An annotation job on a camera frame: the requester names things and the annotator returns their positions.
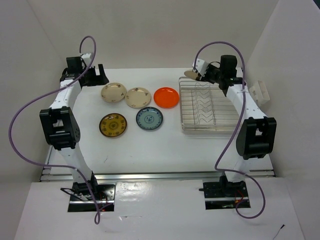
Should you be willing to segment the cream floral plate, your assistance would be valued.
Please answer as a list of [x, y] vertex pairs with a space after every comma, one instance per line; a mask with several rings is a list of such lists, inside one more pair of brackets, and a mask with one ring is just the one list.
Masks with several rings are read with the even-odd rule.
[[127, 91], [125, 102], [131, 108], [144, 108], [152, 100], [152, 94], [143, 87], [134, 87]]
[[126, 93], [127, 89], [125, 86], [118, 82], [109, 82], [100, 92], [102, 99], [107, 103], [117, 103], [121, 101]]

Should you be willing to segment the aluminium rail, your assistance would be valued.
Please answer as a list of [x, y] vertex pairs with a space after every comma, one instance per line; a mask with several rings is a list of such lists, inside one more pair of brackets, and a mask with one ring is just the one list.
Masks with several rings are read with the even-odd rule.
[[[159, 172], [159, 173], [117, 173], [117, 174], [96, 174], [96, 180], [99, 183], [106, 182], [137, 182], [137, 181], [162, 181], [162, 180], [207, 180], [218, 179], [222, 174], [215, 171], [203, 172]], [[40, 182], [68, 182], [73, 181], [70, 174], [51, 174], [51, 171], [45, 169], [42, 171]]]

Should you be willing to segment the blue white patterned plate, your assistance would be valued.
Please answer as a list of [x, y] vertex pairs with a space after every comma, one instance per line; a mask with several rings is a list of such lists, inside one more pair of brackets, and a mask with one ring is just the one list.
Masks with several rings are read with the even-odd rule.
[[162, 126], [164, 116], [159, 109], [148, 106], [138, 111], [135, 121], [141, 129], [145, 131], [155, 131]]

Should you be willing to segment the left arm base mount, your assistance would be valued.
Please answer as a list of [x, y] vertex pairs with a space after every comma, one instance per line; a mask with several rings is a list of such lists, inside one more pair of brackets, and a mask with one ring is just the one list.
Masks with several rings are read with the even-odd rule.
[[[64, 188], [69, 195], [67, 211], [69, 213], [95, 212], [96, 206], [90, 193], [76, 193], [72, 188]], [[99, 184], [94, 193], [94, 198], [101, 212], [113, 212], [115, 209], [116, 184]]]

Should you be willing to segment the orange plate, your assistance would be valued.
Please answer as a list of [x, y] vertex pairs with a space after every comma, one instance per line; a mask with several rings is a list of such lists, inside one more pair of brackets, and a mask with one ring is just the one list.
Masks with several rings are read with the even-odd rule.
[[153, 99], [157, 106], [170, 109], [179, 103], [180, 96], [178, 92], [171, 87], [161, 87], [155, 91]]

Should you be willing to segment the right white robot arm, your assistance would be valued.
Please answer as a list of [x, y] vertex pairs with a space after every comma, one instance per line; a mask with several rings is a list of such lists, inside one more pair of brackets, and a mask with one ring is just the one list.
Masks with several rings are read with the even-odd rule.
[[218, 185], [219, 192], [226, 197], [236, 191], [236, 184], [244, 180], [255, 160], [272, 152], [277, 128], [275, 118], [268, 117], [258, 107], [243, 76], [238, 76], [237, 64], [234, 55], [222, 55], [218, 67], [200, 58], [192, 65], [196, 79], [217, 84], [239, 114], [240, 123], [236, 125], [235, 140], [238, 157], [222, 171], [225, 180]]

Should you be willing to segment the cream plate with dark blotch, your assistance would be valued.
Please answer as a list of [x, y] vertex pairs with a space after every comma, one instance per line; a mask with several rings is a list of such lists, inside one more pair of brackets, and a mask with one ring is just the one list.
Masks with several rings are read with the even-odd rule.
[[201, 79], [201, 77], [198, 75], [197, 72], [194, 72], [193, 70], [186, 70], [184, 72], [185, 77], [195, 80], [195, 81], [199, 81]]

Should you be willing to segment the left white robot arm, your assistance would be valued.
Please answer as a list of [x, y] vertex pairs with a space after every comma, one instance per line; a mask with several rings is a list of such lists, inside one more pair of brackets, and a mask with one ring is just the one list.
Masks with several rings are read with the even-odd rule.
[[73, 114], [73, 107], [83, 87], [104, 86], [109, 83], [104, 66], [89, 66], [91, 60], [88, 53], [66, 58], [67, 67], [60, 78], [60, 90], [50, 107], [39, 113], [46, 142], [53, 146], [71, 167], [71, 190], [88, 200], [95, 199], [100, 188], [81, 152], [81, 131]]

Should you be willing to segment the white cutlery holder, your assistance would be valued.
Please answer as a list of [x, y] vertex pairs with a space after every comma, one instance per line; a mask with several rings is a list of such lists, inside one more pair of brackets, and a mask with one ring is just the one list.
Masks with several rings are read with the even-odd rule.
[[259, 107], [270, 101], [267, 87], [263, 81], [258, 80], [257, 82], [255, 82], [250, 87], [249, 92], [253, 100]]

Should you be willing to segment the yellow patterned plate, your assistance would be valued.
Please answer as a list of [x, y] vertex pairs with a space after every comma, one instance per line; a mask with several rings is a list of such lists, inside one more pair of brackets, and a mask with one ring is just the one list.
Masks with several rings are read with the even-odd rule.
[[117, 138], [124, 134], [128, 126], [126, 118], [119, 113], [110, 113], [99, 122], [99, 131], [107, 138]]

